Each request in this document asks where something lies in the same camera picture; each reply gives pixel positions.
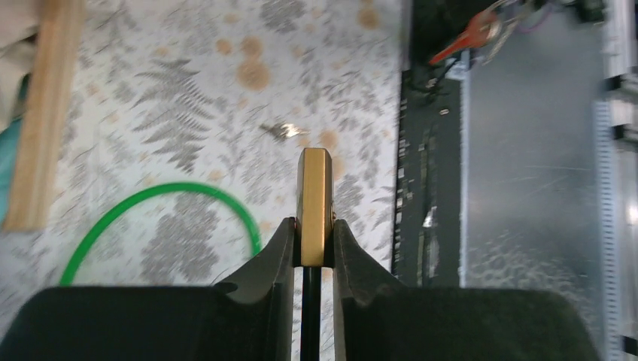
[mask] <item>wooden frame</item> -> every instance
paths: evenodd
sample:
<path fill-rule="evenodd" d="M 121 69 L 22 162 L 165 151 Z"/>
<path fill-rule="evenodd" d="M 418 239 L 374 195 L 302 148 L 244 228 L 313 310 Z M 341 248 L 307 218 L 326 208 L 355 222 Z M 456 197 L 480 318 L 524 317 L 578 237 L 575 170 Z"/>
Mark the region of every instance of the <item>wooden frame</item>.
<path fill-rule="evenodd" d="M 5 231 L 43 229 L 53 199 L 84 0 L 44 0 Z"/>

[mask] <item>metal rod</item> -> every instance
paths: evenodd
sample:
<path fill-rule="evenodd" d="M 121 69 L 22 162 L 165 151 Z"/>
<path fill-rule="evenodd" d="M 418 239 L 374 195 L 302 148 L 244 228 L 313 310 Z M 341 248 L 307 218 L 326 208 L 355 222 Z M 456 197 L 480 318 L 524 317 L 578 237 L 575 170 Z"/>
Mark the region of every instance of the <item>metal rod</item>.
<path fill-rule="evenodd" d="M 303 268 L 301 361 L 319 360 L 321 331 L 321 267 Z"/>

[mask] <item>gray floral pattern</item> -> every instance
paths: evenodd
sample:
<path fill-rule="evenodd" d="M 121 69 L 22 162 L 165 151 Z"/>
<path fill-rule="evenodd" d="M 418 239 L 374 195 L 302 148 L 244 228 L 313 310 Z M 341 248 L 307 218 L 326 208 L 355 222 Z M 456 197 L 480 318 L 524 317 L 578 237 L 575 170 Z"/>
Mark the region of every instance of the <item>gray floral pattern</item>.
<path fill-rule="evenodd" d="M 359 6 L 377 16 L 383 9 L 382 24 L 362 24 Z M 246 205 L 267 242 L 295 212 L 304 147 L 329 149 L 339 217 L 389 266 L 400 2 L 91 0 L 88 7 L 49 226 L 0 235 L 0 335 L 22 303 L 59 280 L 89 228 L 144 188 L 220 187 Z M 280 142 L 260 128 L 279 122 L 309 133 Z M 210 284 L 250 254 L 227 207 L 178 193 L 116 220 L 76 283 Z M 322 359 L 332 359 L 332 284 L 324 276 Z"/>

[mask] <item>green ring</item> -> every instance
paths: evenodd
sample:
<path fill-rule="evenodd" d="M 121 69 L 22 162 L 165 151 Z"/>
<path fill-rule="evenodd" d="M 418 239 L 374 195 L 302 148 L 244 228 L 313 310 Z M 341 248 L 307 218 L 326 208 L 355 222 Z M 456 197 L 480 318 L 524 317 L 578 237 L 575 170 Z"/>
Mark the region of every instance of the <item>green ring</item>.
<path fill-rule="evenodd" d="M 91 250 L 91 247 L 96 243 L 98 237 L 119 216 L 121 216 L 122 214 L 124 214 L 124 212 L 128 211 L 130 208 L 140 202 L 143 202 L 149 198 L 160 196 L 162 194 L 173 192 L 201 193 L 222 201 L 224 204 L 229 206 L 230 209 L 232 209 L 244 223 L 244 226 L 246 227 L 248 235 L 251 239 L 252 255 L 255 256 L 261 251 L 259 227 L 255 223 L 251 214 L 248 213 L 246 207 L 244 207 L 241 202 L 232 197 L 230 194 L 225 193 L 218 188 L 200 183 L 179 182 L 161 184 L 159 186 L 142 190 L 141 192 L 138 192 L 130 196 L 129 198 L 124 199 L 110 211 L 106 212 L 106 214 L 102 218 L 100 218 L 100 220 L 98 220 L 98 222 L 87 233 L 87 235 L 84 236 L 84 239 L 77 246 L 75 252 L 73 253 L 73 256 L 71 256 L 71 259 L 68 261 L 64 273 L 62 273 L 62 277 L 60 278 L 60 286 L 69 286 L 73 283 L 75 275 L 77 274 L 77 270 L 80 268 L 82 262 L 87 257 L 87 254 L 89 253 L 89 250 Z"/>

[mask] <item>tablecloth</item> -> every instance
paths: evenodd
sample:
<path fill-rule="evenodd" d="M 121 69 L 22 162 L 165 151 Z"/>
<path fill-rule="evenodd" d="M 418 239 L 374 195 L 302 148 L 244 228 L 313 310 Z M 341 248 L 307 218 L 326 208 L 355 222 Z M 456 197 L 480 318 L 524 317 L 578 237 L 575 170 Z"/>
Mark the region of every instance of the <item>tablecloth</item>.
<path fill-rule="evenodd" d="M 334 161 L 336 212 L 389 266 L 400 86 L 397 0 L 102 0 L 73 80 L 49 226 L 0 236 L 0 334 L 55 285 L 87 230 L 146 187 L 200 181 L 250 209 L 264 241 L 294 214 L 304 147 Z M 260 125 L 309 134 L 276 141 Z M 249 257 L 231 211 L 175 194 L 132 209 L 104 234 L 79 284 L 211 284 Z M 330 271 L 322 358 L 333 358 Z M 296 278 L 294 357 L 299 348 Z"/>

